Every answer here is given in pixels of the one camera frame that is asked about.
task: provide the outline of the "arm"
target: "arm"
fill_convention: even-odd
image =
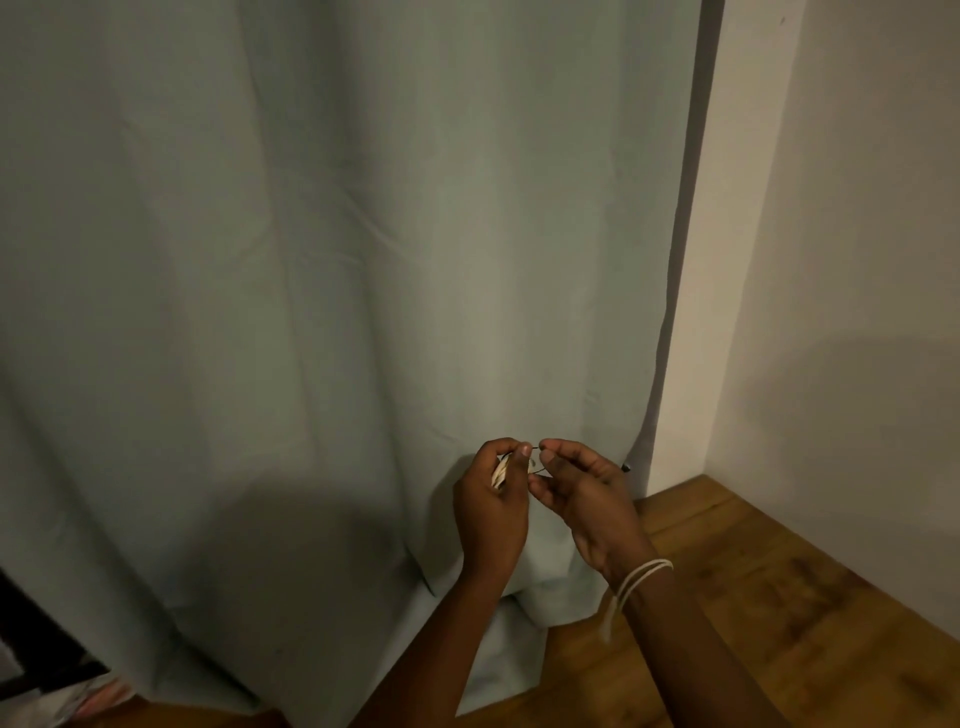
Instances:
[[[491,488],[497,455],[511,451],[507,479],[497,493]],[[452,722],[480,640],[526,543],[529,456],[528,443],[491,441],[454,486],[463,570],[351,728],[435,728]]]
[[[531,475],[531,493],[564,519],[581,555],[616,591],[633,569],[658,558],[623,472],[580,443],[544,440],[540,447],[552,477]],[[678,728],[788,725],[671,569],[636,587],[624,614]]]

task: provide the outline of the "wrist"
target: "wrist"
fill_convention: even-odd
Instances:
[[[616,593],[632,571],[659,558],[650,540],[646,536],[638,537],[612,550],[601,573]]]
[[[495,595],[495,598],[499,599],[503,590],[507,588],[510,576],[510,574],[502,573],[501,570],[469,567],[464,564],[460,575],[457,577],[457,583],[471,591],[484,595]]]

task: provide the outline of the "hand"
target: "hand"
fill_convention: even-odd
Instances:
[[[477,451],[464,476],[453,486],[453,515],[464,550],[461,576],[498,585],[502,592],[527,543],[527,463],[530,443],[513,438],[490,440]],[[507,479],[497,493],[491,487],[497,455],[511,452]]]
[[[529,475],[530,492],[564,519],[584,561],[612,588],[657,558],[614,463],[570,440],[540,441],[540,462],[553,477]]]

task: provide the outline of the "light blue curtain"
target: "light blue curtain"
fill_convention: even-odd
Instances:
[[[5,5],[0,566],[148,695],[345,724],[466,457],[634,442],[698,13]],[[533,502],[461,711],[602,592]]]

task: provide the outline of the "wall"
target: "wall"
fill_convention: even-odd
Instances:
[[[704,471],[804,4],[724,8],[648,493]]]
[[[807,3],[706,470],[960,637],[960,5],[922,5]]]

